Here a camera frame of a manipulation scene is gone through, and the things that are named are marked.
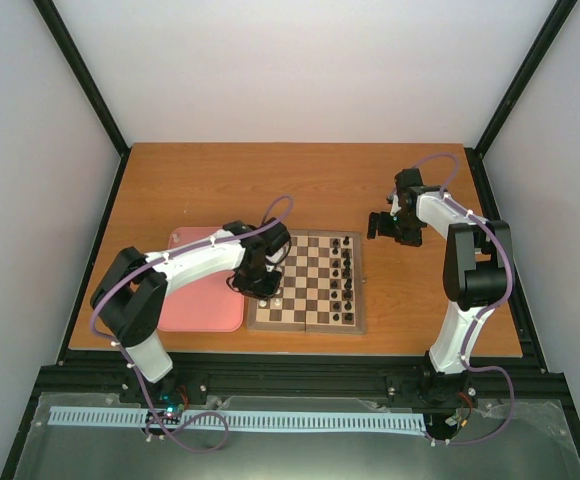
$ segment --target wooden table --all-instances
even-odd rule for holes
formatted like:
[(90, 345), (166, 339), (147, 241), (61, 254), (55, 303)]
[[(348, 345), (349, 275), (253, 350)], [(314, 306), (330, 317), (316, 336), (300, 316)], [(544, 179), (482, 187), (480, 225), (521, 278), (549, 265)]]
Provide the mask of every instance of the wooden table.
[[(116, 254), (166, 248), (181, 226), (220, 226), (233, 220), (258, 224), (271, 200), (294, 196), (285, 221), (290, 229), (358, 231), (364, 237), (366, 335), (250, 331), (164, 333), (168, 350), (197, 352), (291, 352), (420, 355), (434, 343), (447, 299), (441, 274), (445, 242), (431, 228), (423, 246), (392, 239), (365, 240), (368, 214), (388, 209), (394, 175), (419, 158), (452, 152), (461, 159), (449, 191), (480, 212), (462, 145), (456, 144), (135, 144), (94, 271), (72, 334), (70, 348), (106, 349), (88, 329), (88, 301)], [(424, 182), (441, 184), (449, 159), (422, 167)], [(510, 311), (501, 308), (485, 327), (475, 354), (520, 356)]]

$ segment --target pink tray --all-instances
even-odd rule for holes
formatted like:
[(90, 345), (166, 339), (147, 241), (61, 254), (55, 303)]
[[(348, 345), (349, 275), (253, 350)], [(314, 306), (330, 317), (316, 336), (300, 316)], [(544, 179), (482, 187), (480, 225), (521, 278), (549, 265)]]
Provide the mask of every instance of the pink tray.
[[(218, 227), (181, 227), (170, 235), (168, 248), (185, 245), (216, 232)], [(218, 272), (166, 297), (159, 318), (164, 332), (233, 332), (243, 322), (244, 297), (226, 285), (232, 272)]]

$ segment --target white wall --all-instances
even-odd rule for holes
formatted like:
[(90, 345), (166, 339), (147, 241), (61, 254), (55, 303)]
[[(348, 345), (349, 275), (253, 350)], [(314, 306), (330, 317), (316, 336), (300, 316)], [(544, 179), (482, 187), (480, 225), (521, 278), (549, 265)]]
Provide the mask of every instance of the white wall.
[(565, 372), (580, 416), (580, 2), (486, 168), (550, 369)]
[(0, 473), (117, 164), (31, 1), (0, 0)]
[(128, 141), (479, 139), (554, 0), (58, 0)]

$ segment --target black metal frame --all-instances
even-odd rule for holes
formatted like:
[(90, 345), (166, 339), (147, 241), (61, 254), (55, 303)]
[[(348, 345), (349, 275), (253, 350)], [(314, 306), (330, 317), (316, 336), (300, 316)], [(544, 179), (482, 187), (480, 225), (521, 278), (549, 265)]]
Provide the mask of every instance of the black metal frame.
[[(126, 368), (125, 361), (117, 352), (68, 349), (68, 342), (85, 289), (129, 159), (130, 148), (125, 143), (52, 0), (34, 0), (34, 3), (97, 112), (110, 140), (119, 152), (120, 162), (70, 316), (57, 364), (42, 367), (39, 372), (2, 478), (14, 476), (41, 393), (116, 392), (128, 401), (142, 402), (142, 398), (134, 387), (132, 372)], [(465, 149), (479, 202), (484, 215), (488, 218), (499, 219), (500, 217), (484, 169), (483, 158), (575, 4), (576, 0), (556, 1), (479, 143), (474, 149)], [(580, 458), (580, 423), (570, 391), (563, 374), (547, 372), (518, 275), (509, 304), (523, 356), (521, 358), (473, 358), (472, 363), (475, 366), (499, 365), (506, 368), (513, 378), (516, 396), (519, 398), (545, 398), (561, 401)], [(414, 372), (421, 363), (421, 357), (189, 353), (172, 353), (171, 357), (175, 371), (181, 372), (182, 380), (188, 385), (193, 401), (203, 401), (208, 394), (358, 397), (389, 406), (412, 408), (417, 412), (432, 413), (434, 411), (417, 398), (395, 397), (388, 392), (388, 386), (395, 379), (412, 378), (415, 375)], [(124, 390), (121, 388), (122, 384), (130, 385), (131, 388)], [(206, 388), (190, 388), (199, 385), (204, 385)], [(473, 385), (482, 398), (504, 398), (508, 395), (507, 386), (498, 374), (476, 375), (473, 378)]]

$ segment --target wooden chessboard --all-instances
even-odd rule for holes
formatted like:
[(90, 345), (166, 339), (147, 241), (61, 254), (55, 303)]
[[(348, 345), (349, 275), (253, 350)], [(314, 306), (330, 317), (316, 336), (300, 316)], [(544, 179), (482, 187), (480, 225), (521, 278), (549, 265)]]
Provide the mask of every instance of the wooden chessboard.
[(277, 267), (283, 274), (279, 291), (266, 301), (249, 300), (248, 328), (365, 333), (361, 235), (317, 230), (290, 235), (290, 252)]

